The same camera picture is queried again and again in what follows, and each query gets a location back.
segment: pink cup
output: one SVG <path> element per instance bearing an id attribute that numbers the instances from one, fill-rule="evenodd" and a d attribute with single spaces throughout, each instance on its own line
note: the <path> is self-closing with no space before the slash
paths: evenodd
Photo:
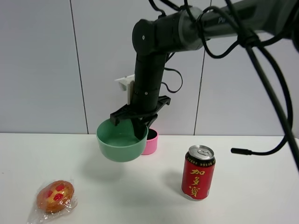
<path id="1" fill-rule="evenodd" d="M 159 134 L 153 129 L 149 129 L 148 138 L 146 140 L 145 150 L 142 155 L 149 155 L 156 151 Z"/>

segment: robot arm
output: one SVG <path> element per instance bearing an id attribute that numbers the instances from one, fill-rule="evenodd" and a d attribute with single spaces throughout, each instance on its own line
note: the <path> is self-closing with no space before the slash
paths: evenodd
<path id="1" fill-rule="evenodd" d="M 298 1 L 243 0 L 234 7 L 246 27 L 276 35 L 296 18 Z M 227 7 L 222 10 L 230 14 Z M 202 14 L 196 7 L 191 7 L 190 11 L 195 18 Z M 235 35 L 227 21 L 213 11 L 205 13 L 201 21 L 206 39 Z M 295 30 L 292 38 L 297 44 Z M 122 119 L 131 119 L 135 136 L 140 139 L 145 126 L 149 127 L 157 118 L 157 112 L 171 100 L 167 96 L 159 97 L 168 54 L 198 50 L 203 44 L 185 9 L 156 21 L 140 20 L 133 29 L 132 40 L 137 56 L 131 104 L 112 113 L 110 120 L 117 125 Z"/>

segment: white table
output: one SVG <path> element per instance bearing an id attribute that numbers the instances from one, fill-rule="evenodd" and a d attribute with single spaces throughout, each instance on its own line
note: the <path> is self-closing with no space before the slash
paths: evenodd
<path id="1" fill-rule="evenodd" d="M 0 223 L 24 224 L 43 182 L 74 179 L 78 206 L 56 224 L 298 224 L 299 174 L 281 137 L 160 136 L 158 150 L 127 163 L 107 160 L 94 135 L 0 134 Z M 189 146 L 215 151 L 210 195 L 181 192 Z"/>

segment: soda can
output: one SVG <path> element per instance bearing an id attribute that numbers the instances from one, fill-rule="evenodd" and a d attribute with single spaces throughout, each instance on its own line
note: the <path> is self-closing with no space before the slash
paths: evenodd
<path id="1" fill-rule="evenodd" d="M 191 146 L 185 156 L 182 191 L 195 200 L 209 195 L 216 159 L 206 146 Z"/>

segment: green bowl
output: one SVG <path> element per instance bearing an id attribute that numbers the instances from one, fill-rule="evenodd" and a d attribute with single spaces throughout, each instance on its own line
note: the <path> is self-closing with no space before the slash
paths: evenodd
<path id="1" fill-rule="evenodd" d="M 105 120 L 97 129 L 97 139 L 103 155 L 115 162 L 128 162 L 139 157 L 146 144 L 149 129 L 145 127 L 141 140 L 135 137 L 131 120 L 121 120 L 114 126 Z"/>

